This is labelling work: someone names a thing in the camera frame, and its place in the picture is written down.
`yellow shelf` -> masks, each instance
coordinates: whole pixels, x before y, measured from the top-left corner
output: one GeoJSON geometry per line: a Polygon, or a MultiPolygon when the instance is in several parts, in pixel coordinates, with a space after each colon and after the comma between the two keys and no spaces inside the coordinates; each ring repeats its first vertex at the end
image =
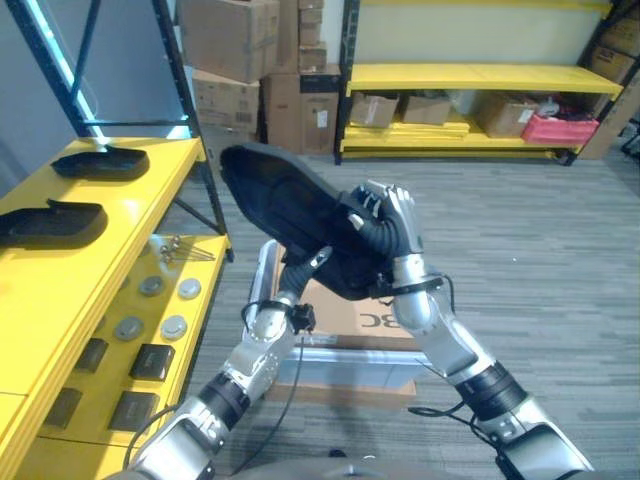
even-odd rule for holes
{"type": "Polygon", "coordinates": [[[354,90],[524,90],[610,95],[622,87],[589,70],[561,65],[355,64],[347,96],[354,90]]]}
{"type": "Polygon", "coordinates": [[[389,149],[389,150],[349,150],[344,152],[344,158],[554,158],[550,150],[473,150],[455,149],[446,150],[425,149],[389,149]]]}
{"type": "Polygon", "coordinates": [[[469,133],[462,137],[446,137],[438,134],[414,134],[406,135],[398,133],[398,129],[392,125],[389,129],[375,129],[348,126],[341,143],[341,149],[346,152],[350,149],[527,149],[548,150],[553,148],[579,148],[578,145],[566,144],[532,144],[525,142],[520,137],[493,138],[485,134],[471,120],[469,133]]]}
{"type": "MultiPolygon", "coordinates": [[[[106,230],[84,248],[0,249],[0,318],[7,320],[0,391],[23,396],[14,415],[0,416],[2,476],[15,473],[138,253],[194,162],[204,159],[198,139],[122,138],[113,145],[145,150],[149,170],[133,181],[96,182],[64,179],[45,165],[0,200],[0,213],[52,198],[100,203],[108,216],[106,230]]],[[[60,155],[94,149],[93,140],[81,139],[60,155]]]]}
{"type": "MultiPolygon", "coordinates": [[[[205,321],[207,305],[211,299],[216,280],[228,248],[226,236],[181,237],[183,245],[197,246],[215,256],[215,261],[161,261],[160,248],[171,237],[153,235],[149,247],[135,262],[126,277],[124,286],[118,291],[105,313],[105,321],[91,335],[104,340],[107,350],[95,373],[72,371],[64,387],[82,393],[69,424],[65,429],[43,425],[38,432],[35,447],[29,450],[17,478],[89,479],[103,478],[121,468],[124,448],[129,445],[132,433],[109,430],[108,425],[115,406],[123,391],[153,393],[158,402],[155,411],[178,402],[182,392],[195,345],[205,321]],[[138,286],[149,276],[159,275],[164,282],[162,292],[146,297],[138,292],[138,286]],[[201,292],[191,300],[180,298],[178,285],[186,279],[196,278],[201,292]],[[160,331],[162,322],[171,315],[181,315],[187,323],[185,335],[177,340],[166,340],[160,331]],[[144,323],[142,334],[124,342],[114,337],[118,322],[127,316],[136,316],[144,323]],[[164,381],[133,379],[129,376],[131,365],[145,343],[169,345],[175,353],[164,381]],[[81,445],[94,445],[95,455],[80,456],[81,445]],[[42,449],[49,452],[42,454],[42,449]],[[61,458],[72,462],[74,469],[55,475],[56,464],[61,458]]],[[[157,422],[142,435],[138,445],[153,434],[162,421],[157,422]]]]}
{"type": "Polygon", "coordinates": [[[594,0],[362,0],[362,5],[475,5],[528,8],[554,8],[599,12],[606,18],[611,10],[608,1],[594,0]]]}

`white paper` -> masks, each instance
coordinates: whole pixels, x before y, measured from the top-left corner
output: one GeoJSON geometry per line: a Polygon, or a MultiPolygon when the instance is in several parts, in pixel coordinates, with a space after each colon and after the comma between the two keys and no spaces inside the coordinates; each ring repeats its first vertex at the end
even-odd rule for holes
{"type": "Polygon", "coordinates": [[[527,123],[529,120],[531,120],[531,116],[532,115],[533,115],[533,110],[531,110],[530,108],[524,110],[520,114],[520,118],[518,119],[518,123],[527,123]]]}
{"type": "Polygon", "coordinates": [[[327,128],[329,124],[329,111],[328,110],[320,110],[316,114],[316,124],[318,128],[327,128]]]}

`cardboard box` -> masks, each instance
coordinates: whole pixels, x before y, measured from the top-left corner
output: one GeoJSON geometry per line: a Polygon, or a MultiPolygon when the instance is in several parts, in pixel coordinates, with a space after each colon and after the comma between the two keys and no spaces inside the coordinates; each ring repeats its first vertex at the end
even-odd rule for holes
{"type": "Polygon", "coordinates": [[[298,73],[297,0],[280,0],[278,51],[273,73],[298,73]]]}
{"type": "Polygon", "coordinates": [[[300,45],[298,54],[298,70],[300,72],[324,72],[327,68],[327,44],[300,45]]]}
{"type": "MultiPolygon", "coordinates": [[[[278,246],[274,287],[277,289],[284,268],[284,248],[278,246]]],[[[306,345],[314,347],[356,348],[416,352],[420,348],[413,336],[395,321],[391,307],[378,300],[345,300],[315,280],[307,284],[300,303],[313,305],[316,328],[306,345]]]]}
{"type": "Polygon", "coordinates": [[[589,143],[582,149],[578,158],[601,159],[629,119],[638,111],[640,105],[640,71],[636,72],[627,87],[622,91],[615,105],[604,118],[589,143]]]}
{"type": "Polygon", "coordinates": [[[325,73],[300,75],[302,153],[326,155],[333,152],[339,86],[337,65],[329,65],[325,73]]]}
{"type": "MultiPolygon", "coordinates": [[[[286,402],[291,385],[274,383],[265,399],[286,402]]],[[[336,407],[404,408],[416,398],[416,384],[409,382],[402,388],[346,387],[316,384],[298,384],[294,400],[305,403],[321,403],[336,407]]]]}
{"type": "Polygon", "coordinates": [[[299,10],[300,23],[322,23],[322,9],[299,10]]]}
{"type": "Polygon", "coordinates": [[[600,43],[632,57],[640,55],[640,21],[623,18],[607,29],[600,43]]]}
{"type": "Polygon", "coordinates": [[[179,18],[187,63],[251,83],[276,65],[276,0],[183,0],[179,18]]]}
{"type": "Polygon", "coordinates": [[[300,10],[322,7],[324,7],[324,0],[298,0],[298,8],[300,10]]]}
{"type": "Polygon", "coordinates": [[[397,105],[397,95],[387,98],[356,92],[353,94],[349,121],[354,125],[387,128],[393,120],[397,105]]]}
{"type": "Polygon", "coordinates": [[[322,23],[300,22],[300,45],[317,45],[320,43],[322,23]]]}
{"type": "Polygon", "coordinates": [[[490,137],[519,137],[536,108],[537,104],[522,94],[484,92],[474,118],[490,137]]]}
{"type": "Polygon", "coordinates": [[[634,62],[632,57],[598,45],[591,54],[589,69],[612,82],[622,83],[634,62]]]}
{"type": "Polygon", "coordinates": [[[269,145],[300,153],[300,75],[274,74],[264,80],[269,145]]]}
{"type": "Polygon", "coordinates": [[[451,100],[441,95],[407,95],[401,106],[404,123],[443,125],[449,118],[451,100]]]}
{"type": "Polygon", "coordinates": [[[193,93],[200,123],[255,133],[260,83],[242,83],[193,70],[193,93]]]}

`gray carpet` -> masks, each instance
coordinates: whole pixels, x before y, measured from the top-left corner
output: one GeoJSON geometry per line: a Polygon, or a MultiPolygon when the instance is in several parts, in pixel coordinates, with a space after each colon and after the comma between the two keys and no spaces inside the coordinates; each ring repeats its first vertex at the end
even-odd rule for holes
{"type": "MultiPolygon", "coordinates": [[[[350,161],[308,164],[339,188],[372,178],[408,188],[422,221],[427,261],[456,282],[459,317],[535,393],[593,464],[638,478],[640,438],[639,227],[637,163],[614,153],[571,168],[538,161],[350,161]]],[[[258,250],[267,237],[218,187],[236,261],[227,264],[189,391],[197,392],[240,338],[258,250]]],[[[182,196],[206,210],[198,182],[182,196]]],[[[172,209],[164,231],[205,232],[172,209]]],[[[418,404],[458,401],[437,377],[418,380],[418,404]]],[[[282,409],[261,402],[218,456],[230,472],[252,452],[282,409]]],[[[421,462],[476,479],[502,478],[492,451],[448,419],[406,411],[294,403],[254,465],[276,459],[375,455],[421,462]]]]}

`pink crate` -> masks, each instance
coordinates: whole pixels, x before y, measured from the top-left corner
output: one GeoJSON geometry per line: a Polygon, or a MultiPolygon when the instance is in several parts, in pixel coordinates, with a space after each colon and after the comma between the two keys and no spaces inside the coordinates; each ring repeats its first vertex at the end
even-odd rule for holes
{"type": "Polygon", "coordinates": [[[597,120],[571,122],[534,115],[522,132],[527,143],[584,145],[598,128],[597,120]]]}

